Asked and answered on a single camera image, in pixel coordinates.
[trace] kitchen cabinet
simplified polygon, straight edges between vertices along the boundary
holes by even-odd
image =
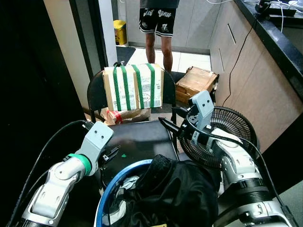
[[[140,2],[126,1],[128,42],[145,46],[145,35],[139,30]],[[207,53],[220,5],[201,0],[180,1],[176,12],[172,47],[176,51]],[[156,37],[156,47],[161,38]]]
[[[220,74],[217,104],[228,97],[230,84],[224,106],[247,117],[265,151],[303,112],[300,98],[233,1],[220,7],[210,52],[212,70]]]

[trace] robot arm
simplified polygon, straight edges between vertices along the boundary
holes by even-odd
[[[176,113],[185,118],[180,128],[164,118],[159,120],[179,139],[206,145],[220,161],[225,191],[218,198],[219,217],[214,226],[223,227],[236,219],[245,226],[297,226],[288,208],[272,201],[254,159],[239,145],[242,141],[210,126],[214,105],[209,93],[196,94],[189,104],[192,107],[187,110],[175,108]]]
[[[114,132],[96,122],[86,134],[81,148],[69,159],[52,166],[44,185],[38,188],[24,211],[24,226],[29,223],[55,227],[68,201],[68,194],[83,176],[92,176],[98,169],[98,159]]]

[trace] wooden box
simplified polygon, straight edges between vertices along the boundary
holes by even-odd
[[[176,84],[176,99],[188,104],[189,98],[207,90],[211,92],[218,75],[208,70],[192,67]]]

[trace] white wall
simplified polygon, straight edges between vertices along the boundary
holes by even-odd
[[[111,0],[99,0],[99,6],[107,61],[109,66],[113,66],[113,64],[117,61],[117,51]]]
[[[68,0],[44,0],[44,4],[71,75],[81,105],[89,108],[89,74]]]
[[[126,0],[117,0],[119,20],[126,21]]]

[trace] green strap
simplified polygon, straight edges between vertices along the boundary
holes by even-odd
[[[136,65],[132,65],[134,71],[136,72],[137,76],[137,83],[138,83],[138,90],[139,90],[139,99],[140,99],[140,109],[144,109],[144,100],[143,100],[143,93],[142,93],[142,84],[141,84],[141,75],[140,71]]]
[[[69,154],[68,156],[75,157],[75,158],[79,159],[85,167],[85,175],[88,176],[90,174],[91,164],[90,164],[89,160],[84,155]]]
[[[122,69],[122,74],[123,74],[126,106],[127,106],[127,110],[131,110],[131,102],[129,100],[129,91],[128,91],[128,82],[127,82],[127,73],[126,73],[126,69],[125,69],[124,65],[121,65],[121,69]]]
[[[118,86],[118,79],[117,79],[117,68],[114,68],[114,85],[115,85],[115,94],[116,94],[116,102],[118,111],[121,111],[121,103],[120,103],[120,96],[119,96],[119,86]]]
[[[155,69],[149,63],[146,65],[151,70],[151,108],[153,108],[155,99]]]

